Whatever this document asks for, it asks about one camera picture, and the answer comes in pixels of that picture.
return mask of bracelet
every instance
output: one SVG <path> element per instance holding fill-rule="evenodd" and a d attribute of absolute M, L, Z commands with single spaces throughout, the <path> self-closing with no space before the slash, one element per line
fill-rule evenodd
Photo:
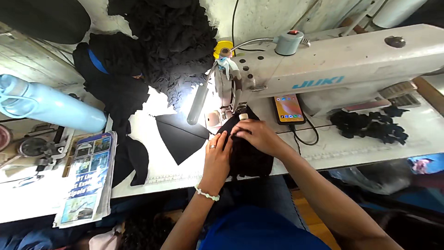
<path fill-rule="evenodd" d="M 198 185 L 199 185 L 199 184 L 196 184 L 196 186 L 194 186 L 194 188 L 195 188 L 196 191 L 197 191 L 197 194 L 201 194 L 201 195 L 203 195 L 203 196 L 205 196 L 205 197 L 207 197 L 207 198 L 211 198 L 211 199 L 212 199 L 213 201 L 215 201 L 215 202 L 217 202 L 217 201 L 219 200 L 220 195 L 217 195 L 217 196 L 211 196 L 211 195 L 209 195 L 209 194 L 206 194 L 206 193 L 202 192 L 202 189 L 197 188 Z"/>

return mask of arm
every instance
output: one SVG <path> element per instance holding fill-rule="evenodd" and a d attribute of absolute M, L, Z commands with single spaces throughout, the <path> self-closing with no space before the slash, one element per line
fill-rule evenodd
<path fill-rule="evenodd" d="M 402 249 L 358 204 L 322 177 L 264 121 L 241 121 L 231 134 L 284 163 L 319 218 L 343 239 L 343 249 Z"/>
<path fill-rule="evenodd" d="M 217 134 L 206 145 L 205 165 L 198 188 L 212 196 L 219 194 L 230 171 L 229 158 L 233 140 L 229 138 L 225 149 L 222 150 L 226 135 L 226 131 L 222 135 Z M 216 148 L 212 149 L 210 145 L 215 145 Z M 161 250 L 196 249 L 198 236 L 213 203 L 212 199 L 195 192 L 180 219 L 163 243 Z"/>

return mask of newspaper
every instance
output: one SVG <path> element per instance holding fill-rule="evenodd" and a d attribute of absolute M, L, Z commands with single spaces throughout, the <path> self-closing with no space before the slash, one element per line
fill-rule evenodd
<path fill-rule="evenodd" d="M 73 182 L 53 227 L 65 228 L 101 220 L 111 213 L 111 183 L 117 134 L 113 131 L 77 142 L 69 170 Z"/>

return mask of light blue water bottle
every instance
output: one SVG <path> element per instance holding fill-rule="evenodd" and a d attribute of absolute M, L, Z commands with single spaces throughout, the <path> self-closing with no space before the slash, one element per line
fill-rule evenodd
<path fill-rule="evenodd" d="M 96 133 L 105 127 L 104 113 L 41 83 L 0 75 L 0 112 Z"/>

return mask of wooden floor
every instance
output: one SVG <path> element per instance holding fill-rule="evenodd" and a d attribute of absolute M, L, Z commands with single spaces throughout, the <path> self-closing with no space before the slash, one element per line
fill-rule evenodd
<path fill-rule="evenodd" d="M 308 225 L 308 228 L 312 234 L 320 238 L 325 244 L 327 244 L 333 250 L 340 250 L 341 248 L 336 243 L 333 235 L 329 229 L 325 226 L 322 220 L 316 215 L 316 213 L 308 204 L 301 191 L 296 190 L 291 192 L 293 202 L 299 210 L 301 216 L 304 218 Z"/>

